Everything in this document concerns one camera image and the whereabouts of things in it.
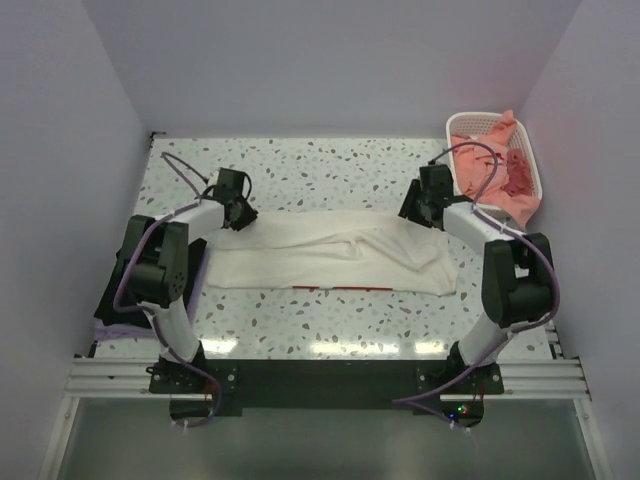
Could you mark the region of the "white t shirt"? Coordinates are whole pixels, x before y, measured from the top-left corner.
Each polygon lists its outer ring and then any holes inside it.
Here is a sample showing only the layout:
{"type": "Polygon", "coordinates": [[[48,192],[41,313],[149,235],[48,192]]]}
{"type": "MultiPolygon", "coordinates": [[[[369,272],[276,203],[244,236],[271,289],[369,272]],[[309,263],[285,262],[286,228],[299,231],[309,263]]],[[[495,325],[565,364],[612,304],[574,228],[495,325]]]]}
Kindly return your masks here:
{"type": "Polygon", "coordinates": [[[267,212],[214,237],[206,281],[224,289],[395,290],[446,296],[447,235],[390,213],[267,212]]]}

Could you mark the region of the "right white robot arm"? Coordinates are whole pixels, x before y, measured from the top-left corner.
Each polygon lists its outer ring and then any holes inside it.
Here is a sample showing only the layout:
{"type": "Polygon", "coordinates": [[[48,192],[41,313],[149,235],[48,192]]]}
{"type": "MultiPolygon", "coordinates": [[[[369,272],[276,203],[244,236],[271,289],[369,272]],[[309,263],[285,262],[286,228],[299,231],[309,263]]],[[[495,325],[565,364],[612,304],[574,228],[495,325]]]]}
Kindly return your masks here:
{"type": "Polygon", "coordinates": [[[513,337],[556,312],[559,285],[548,238],[510,228],[456,195],[447,166],[419,169],[399,216],[446,232],[482,256],[483,312],[450,349],[447,363],[454,371],[495,362],[513,337]]]}

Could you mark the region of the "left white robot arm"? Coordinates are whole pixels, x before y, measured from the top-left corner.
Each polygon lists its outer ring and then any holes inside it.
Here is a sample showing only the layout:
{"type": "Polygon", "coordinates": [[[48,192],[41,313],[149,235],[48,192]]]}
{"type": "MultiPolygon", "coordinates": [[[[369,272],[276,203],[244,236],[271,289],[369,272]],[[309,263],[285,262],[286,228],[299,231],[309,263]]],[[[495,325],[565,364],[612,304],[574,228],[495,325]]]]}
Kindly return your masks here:
{"type": "Polygon", "coordinates": [[[219,230],[252,224],[258,213],[249,204],[251,191],[247,173],[222,168],[191,203],[156,217],[135,215],[127,224],[113,308],[142,313],[169,362],[192,364],[201,350],[183,300],[189,246],[219,230]]]}

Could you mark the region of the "dark pink t shirt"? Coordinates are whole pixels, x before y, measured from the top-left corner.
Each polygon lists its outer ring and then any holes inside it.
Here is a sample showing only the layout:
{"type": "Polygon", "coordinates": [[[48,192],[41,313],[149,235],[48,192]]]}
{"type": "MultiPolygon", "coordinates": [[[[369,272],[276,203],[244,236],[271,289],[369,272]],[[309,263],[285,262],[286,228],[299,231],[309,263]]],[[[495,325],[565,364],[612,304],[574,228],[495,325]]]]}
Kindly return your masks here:
{"type": "Polygon", "coordinates": [[[534,194],[534,183],[528,159],[520,149],[510,149],[506,159],[508,181],[503,187],[511,197],[534,194]]]}

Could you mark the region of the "black folded t shirt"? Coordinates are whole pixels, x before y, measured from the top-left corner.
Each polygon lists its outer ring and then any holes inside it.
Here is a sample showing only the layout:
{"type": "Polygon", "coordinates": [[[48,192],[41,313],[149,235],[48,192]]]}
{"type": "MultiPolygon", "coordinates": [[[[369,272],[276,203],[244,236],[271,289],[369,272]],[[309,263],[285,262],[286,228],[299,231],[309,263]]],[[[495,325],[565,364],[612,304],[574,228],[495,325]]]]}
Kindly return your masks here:
{"type": "MultiPolygon", "coordinates": [[[[189,245],[189,249],[192,246],[196,246],[196,247],[200,247],[200,248],[207,247],[207,249],[208,249],[207,242],[205,240],[203,240],[203,239],[199,239],[199,240],[196,240],[193,243],[191,243],[189,245]]],[[[190,253],[190,251],[188,250],[187,282],[188,282],[188,277],[189,277],[189,253],[190,253]]],[[[113,308],[113,300],[114,300],[117,288],[118,288],[118,286],[120,284],[120,279],[121,279],[121,275],[117,272],[116,269],[114,269],[112,271],[111,277],[109,279],[109,283],[108,283],[108,285],[106,287],[106,290],[103,293],[103,295],[105,293],[108,293],[109,296],[112,296],[112,308],[113,308]]],[[[115,323],[124,323],[125,320],[129,320],[129,321],[133,322],[134,320],[137,320],[137,318],[133,316],[133,313],[134,312],[118,312],[113,308],[113,313],[109,313],[107,317],[104,317],[103,318],[103,322],[105,324],[107,324],[107,325],[115,324],[115,323]]]]}

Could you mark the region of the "lavender folded t shirt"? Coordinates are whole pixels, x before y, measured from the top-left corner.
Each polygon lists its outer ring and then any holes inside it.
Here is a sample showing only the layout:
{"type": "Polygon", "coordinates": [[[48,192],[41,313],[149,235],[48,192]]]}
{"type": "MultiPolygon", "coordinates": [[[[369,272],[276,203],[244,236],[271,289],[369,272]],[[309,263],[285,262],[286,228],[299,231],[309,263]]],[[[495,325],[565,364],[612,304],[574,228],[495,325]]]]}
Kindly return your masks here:
{"type": "MultiPolygon", "coordinates": [[[[185,288],[184,305],[189,319],[189,324],[194,325],[196,310],[201,294],[203,293],[203,285],[205,274],[210,258],[207,247],[192,246],[189,249],[189,277],[185,288]]],[[[112,296],[105,293],[100,301],[99,307],[94,314],[94,340],[102,342],[115,339],[133,339],[133,338],[153,338],[154,333],[148,321],[139,312],[134,312],[133,316],[137,318],[133,322],[125,320],[124,323],[105,324],[103,318],[109,313],[113,313],[112,296]]]]}

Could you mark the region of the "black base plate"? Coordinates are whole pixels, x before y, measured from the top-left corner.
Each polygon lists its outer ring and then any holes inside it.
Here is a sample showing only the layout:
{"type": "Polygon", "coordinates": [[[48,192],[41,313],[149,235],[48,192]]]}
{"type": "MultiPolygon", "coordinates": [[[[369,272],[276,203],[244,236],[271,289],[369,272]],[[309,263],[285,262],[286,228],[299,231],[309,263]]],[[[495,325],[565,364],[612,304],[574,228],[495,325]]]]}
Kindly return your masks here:
{"type": "Polygon", "coordinates": [[[239,417],[247,409],[387,410],[411,398],[417,414],[441,413],[464,426],[484,416],[486,396],[505,388],[497,364],[452,378],[444,360],[202,360],[198,372],[158,360],[149,391],[170,398],[174,421],[239,417]]]}

